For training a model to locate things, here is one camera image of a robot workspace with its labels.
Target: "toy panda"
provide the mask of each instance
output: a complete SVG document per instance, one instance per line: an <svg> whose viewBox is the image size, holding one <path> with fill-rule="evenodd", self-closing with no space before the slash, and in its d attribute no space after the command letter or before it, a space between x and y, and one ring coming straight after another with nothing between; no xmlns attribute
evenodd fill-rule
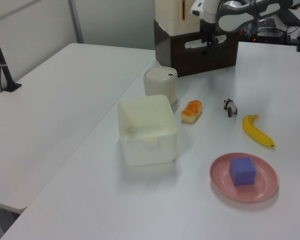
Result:
<svg viewBox="0 0 300 240"><path fill-rule="evenodd" d="M234 101L232 101L230 98L228 100L223 100L224 102L224 108L225 110L228 111L228 117L232 117L233 114L237 115L238 110L236 105L234 104Z"/></svg>

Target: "white wall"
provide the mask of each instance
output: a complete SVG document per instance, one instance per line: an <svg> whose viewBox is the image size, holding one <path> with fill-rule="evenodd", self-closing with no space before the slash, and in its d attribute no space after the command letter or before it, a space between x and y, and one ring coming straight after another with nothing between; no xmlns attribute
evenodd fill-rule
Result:
<svg viewBox="0 0 300 240"><path fill-rule="evenodd" d="M71 1L85 44L155 49L155 0Z"/></svg>
<svg viewBox="0 0 300 240"><path fill-rule="evenodd" d="M14 81L76 42L68 0L40 0L0 19L0 46Z"/></svg>
<svg viewBox="0 0 300 240"><path fill-rule="evenodd" d="M7 15L11 15L11 12L20 8L23 9L24 6L31 5L38 1L40 0L0 0L0 19Z"/></svg>

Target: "banana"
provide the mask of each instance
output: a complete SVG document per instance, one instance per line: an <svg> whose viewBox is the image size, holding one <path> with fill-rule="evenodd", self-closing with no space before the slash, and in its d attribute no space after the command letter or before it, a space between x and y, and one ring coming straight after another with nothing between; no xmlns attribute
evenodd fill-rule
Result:
<svg viewBox="0 0 300 240"><path fill-rule="evenodd" d="M242 128L245 131L246 134L249 135L252 139L256 140L258 143L273 148L275 146L274 141L264 134L262 131L260 131L258 128L254 126L254 120L259 118L259 115L246 115L242 119Z"/></svg>

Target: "purple foam block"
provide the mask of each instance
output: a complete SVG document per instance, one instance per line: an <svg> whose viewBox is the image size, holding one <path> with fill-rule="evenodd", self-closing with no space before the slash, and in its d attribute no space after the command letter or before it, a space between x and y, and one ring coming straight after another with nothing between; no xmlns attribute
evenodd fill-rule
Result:
<svg viewBox="0 0 300 240"><path fill-rule="evenodd" d="M255 183L256 168L248 156L231 159L229 173L235 186Z"/></svg>

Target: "white storage box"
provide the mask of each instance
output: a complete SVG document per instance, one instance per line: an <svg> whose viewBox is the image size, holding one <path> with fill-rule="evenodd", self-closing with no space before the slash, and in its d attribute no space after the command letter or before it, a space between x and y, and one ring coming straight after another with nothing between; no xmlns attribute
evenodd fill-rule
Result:
<svg viewBox="0 0 300 240"><path fill-rule="evenodd" d="M164 95L122 100L117 106L120 141L131 166L171 162L177 155L177 124Z"/></svg>
<svg viewBox="0 0 300 240"><path fill-rule="evenodd" d="M155 20L170 36L200 31L200 18L191 14L196 0L155 0Z"/></svg>

